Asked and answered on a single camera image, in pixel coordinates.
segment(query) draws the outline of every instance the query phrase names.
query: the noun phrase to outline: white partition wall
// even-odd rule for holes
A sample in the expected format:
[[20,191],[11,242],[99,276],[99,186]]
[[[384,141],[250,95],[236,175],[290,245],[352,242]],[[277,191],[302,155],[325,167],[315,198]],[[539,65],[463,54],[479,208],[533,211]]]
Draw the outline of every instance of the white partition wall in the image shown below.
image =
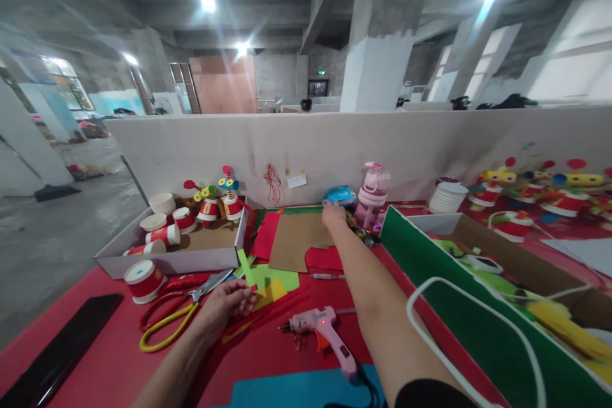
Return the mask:
[[[189,196],[185,180],[216,184],[228,164],[262,207],[270,207],[270,163],[282,180],[281,205],[320,202],[338,185],[357,191],[366,161],[390,169],[390,200],[424,199],[442,175],[472,184],[509,156],[515,171],[548,159],[567,171],[575,157],[593,173],[612,167],[612,107],[133,117],[107,126],[147,196]],[[308,184],[288,189],[287,177],[302,170]]]

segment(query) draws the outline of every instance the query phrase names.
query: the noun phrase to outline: pink glue gun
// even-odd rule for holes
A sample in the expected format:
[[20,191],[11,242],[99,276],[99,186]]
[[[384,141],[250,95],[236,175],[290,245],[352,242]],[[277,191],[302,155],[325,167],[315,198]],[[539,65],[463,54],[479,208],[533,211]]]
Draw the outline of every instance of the pink glue gun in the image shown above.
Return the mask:
[[279,330],[291,330],[293,333],[299,334],[314,332],[317,335],[318,350],[320,351],[331,346],[333,353],[336,354],[340,361],[342,374],[350,381],[357,375],[357,363],[338,336],[338,333],[333,329],[332,323],[335,320],[336,313],[333,308],[326,306],[322,311],[311,309],[301,314],[296,314],[287,323],[281,325]]

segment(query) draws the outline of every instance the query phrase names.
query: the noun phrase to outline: ceiling light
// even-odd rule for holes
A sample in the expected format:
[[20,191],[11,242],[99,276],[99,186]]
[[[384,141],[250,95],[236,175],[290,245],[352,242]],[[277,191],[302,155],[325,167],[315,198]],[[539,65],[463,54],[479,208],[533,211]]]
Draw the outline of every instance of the ceiling light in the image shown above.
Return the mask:
[[249,50],[249,48],[251,47],[251,45],[248,42],[243,42],[243,43],[239,43],[236,45],[236,49],[238,50],[238,57],[242,57],[244,55],[247,55],[247,51]]
[[215,4],[215,0],[200,0],[202,2],[202,8],[204,11],[209,13],[214,13],[217,9],[217,5]]
[[123,53],[123,57],[126,58],[126,61],[128,64],[132,64],[132,65],[138,65],[138,61],[136,60],[136,58],[134,56],[132,56],[131,54],[128,53]]

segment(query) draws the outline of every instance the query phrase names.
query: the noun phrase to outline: water bottle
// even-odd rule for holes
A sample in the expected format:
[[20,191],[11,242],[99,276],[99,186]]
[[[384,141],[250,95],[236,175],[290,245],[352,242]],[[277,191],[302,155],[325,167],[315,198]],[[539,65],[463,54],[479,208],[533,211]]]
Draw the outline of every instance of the water bottle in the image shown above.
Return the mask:
[[379,163],[367,162],[368,172],[357,195],[355,220],[363,229],[372,231],[381,207],[387,200],[391,173]]

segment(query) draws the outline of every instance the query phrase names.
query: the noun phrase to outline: red string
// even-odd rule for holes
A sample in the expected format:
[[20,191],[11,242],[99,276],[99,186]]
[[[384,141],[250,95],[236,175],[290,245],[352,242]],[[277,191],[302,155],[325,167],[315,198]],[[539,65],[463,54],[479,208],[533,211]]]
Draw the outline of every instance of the red string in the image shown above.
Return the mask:
[[268,191],[268,202],[271,205],[278,205],[281,202],[281,180],[276,175],[274,166],[268,164],[268,173],[263,175],[263,178],[270,182],[270,190]]

